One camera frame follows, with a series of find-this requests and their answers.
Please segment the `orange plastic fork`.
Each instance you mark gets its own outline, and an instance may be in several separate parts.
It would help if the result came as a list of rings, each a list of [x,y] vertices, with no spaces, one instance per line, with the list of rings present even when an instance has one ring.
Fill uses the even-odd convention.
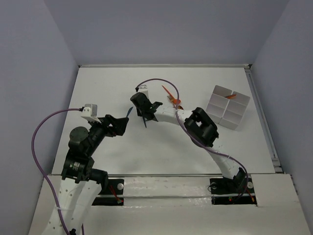
[[[232,95],[226,96],[226,98],[233,99],[235,96],[236,96],[236,94],[232,94]]]

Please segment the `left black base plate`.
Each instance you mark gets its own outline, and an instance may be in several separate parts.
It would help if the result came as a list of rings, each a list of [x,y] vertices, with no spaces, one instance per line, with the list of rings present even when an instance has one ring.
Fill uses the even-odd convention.
[[[123,206],[124,179],[109,179],[108,186],[102,189],[93,202],[93,206]]]

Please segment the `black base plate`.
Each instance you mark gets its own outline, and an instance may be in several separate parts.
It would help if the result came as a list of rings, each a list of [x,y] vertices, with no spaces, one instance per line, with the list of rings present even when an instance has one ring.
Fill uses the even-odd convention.
[[[229,179],[211,178],[207,190],[211,193],[213,205],[257,205],[252,178],[238,188]]]
[[[109,179],[108,186],[102,189],[93,202],[93,206],[123,206],[124,179]]]

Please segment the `white divided container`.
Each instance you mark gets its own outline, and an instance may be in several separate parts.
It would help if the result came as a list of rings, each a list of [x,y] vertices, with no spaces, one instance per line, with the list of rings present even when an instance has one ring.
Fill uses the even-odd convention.
[[[224,97],[231,92],[236,94],[233,99]],[[216,124],[235,130],[241,123],[249,102],[249,96],[216,85],[206,107],[206,112]]]

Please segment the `orange plastic spoon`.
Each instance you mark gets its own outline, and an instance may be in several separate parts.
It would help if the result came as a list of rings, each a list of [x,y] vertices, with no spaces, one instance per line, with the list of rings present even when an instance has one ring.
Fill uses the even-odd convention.
[[[181,100],[180,99],[173,99],[171,103],[173,103],[173,104],[180,104]]]

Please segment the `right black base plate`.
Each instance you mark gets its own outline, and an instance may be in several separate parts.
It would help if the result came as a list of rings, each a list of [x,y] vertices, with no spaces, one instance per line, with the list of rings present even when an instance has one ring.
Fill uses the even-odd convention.
[[[252,178],[238,188],[229,179],[211,178],[207,190],[211,193],[213,205],[257,205]]]

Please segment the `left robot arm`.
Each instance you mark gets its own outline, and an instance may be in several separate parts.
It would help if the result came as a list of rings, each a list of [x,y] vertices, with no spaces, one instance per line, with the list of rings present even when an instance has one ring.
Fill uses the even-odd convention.
[[[106,171],[93,168],[93,153],[105,137],[122,136],[129,118],[105,115],[88,118],[90,129],[79,126],[69,134],[58,203],[54,207],[44,235],[64,235],[64,226],[71,235],[82,232],[82,225],[95,198],[108,189]]]

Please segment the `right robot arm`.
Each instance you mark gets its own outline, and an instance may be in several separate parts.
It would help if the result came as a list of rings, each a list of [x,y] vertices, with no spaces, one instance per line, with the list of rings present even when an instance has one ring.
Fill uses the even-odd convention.
[[[179,125],[191,141],[209,153],[222,173],[221,194],[237,193],[242,196],[248,184],[246,168],[233,157],[213,149],[213,142],[219,138],[218,128],[208,114],[200,107],[194,110],[180,110],[165,106],[161,102],[152,103],[141,92],[135,93],[130,101],[137,114],[144,121],[158,121]]]

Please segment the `blue plastic knife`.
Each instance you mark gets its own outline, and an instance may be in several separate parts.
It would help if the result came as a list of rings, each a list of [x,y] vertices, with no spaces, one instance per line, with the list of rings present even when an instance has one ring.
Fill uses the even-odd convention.
[[[126,114],[126,117],[127,117],[127,118],[128,118],[129,115],[131,114],[132,110],[133,110],[133,107],[130,107],[130,108],[128,109],[127,114]]]

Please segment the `orange plastic knife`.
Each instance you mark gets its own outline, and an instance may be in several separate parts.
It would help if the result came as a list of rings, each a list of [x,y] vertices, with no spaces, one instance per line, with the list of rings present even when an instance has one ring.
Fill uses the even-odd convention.
[[[170,91],[162,85],[162,88],[166,91],[166,93],[171,97],[171,99],[174,99],[174,96],[170,93]]]

